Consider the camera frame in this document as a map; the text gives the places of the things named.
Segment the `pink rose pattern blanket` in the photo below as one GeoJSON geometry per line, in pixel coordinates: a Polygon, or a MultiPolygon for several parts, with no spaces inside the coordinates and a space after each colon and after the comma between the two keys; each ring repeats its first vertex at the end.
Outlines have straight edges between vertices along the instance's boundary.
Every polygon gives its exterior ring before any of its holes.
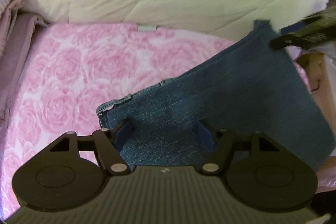
{"type": "Polygon", "coordinates": [[[19,207],[15,171],[62,133],[97,129],[101,104],[178,77],[232,45],[185,30],[142,32],[134,24],[37,28],[1,140],[1,216],[19,207]]]}

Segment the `mauve folded cloth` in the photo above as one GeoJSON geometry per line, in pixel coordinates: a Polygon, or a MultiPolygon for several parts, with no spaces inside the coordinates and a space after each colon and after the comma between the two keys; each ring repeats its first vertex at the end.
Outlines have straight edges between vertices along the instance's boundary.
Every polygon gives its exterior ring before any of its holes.
{"type": "Polygon", "coordinates": [[[20,13],[27,0],[1,0],[1,129],[7,127],[10,109],[35,26],[45,26],[40,15],[20,13]]]}

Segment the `dark blue denim jeans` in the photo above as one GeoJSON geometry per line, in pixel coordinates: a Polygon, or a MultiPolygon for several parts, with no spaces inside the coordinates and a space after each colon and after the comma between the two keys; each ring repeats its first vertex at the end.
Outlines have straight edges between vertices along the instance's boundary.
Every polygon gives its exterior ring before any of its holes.
{"type": "Polygon", "coordinates": [[[269,41],[266,20],[239,42],[179,77],[165,79],[97,108],[100,125],[131,121],[121,150],[130,166],[200,165],[207,157],[197,122],[240,135],[266,133],[314,169],[335,148],[335,136],[285,50],[269,41]]]}

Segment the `cardboard box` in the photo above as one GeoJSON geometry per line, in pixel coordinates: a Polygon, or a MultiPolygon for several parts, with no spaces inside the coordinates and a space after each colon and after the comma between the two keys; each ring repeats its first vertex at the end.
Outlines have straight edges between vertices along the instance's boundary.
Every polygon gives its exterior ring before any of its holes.
{"type": "Polygon", "coordinates": [[[335,60],[324,53],[310,53],[296,62],[306,71],[311,95],[335,132],[335,60]]]}

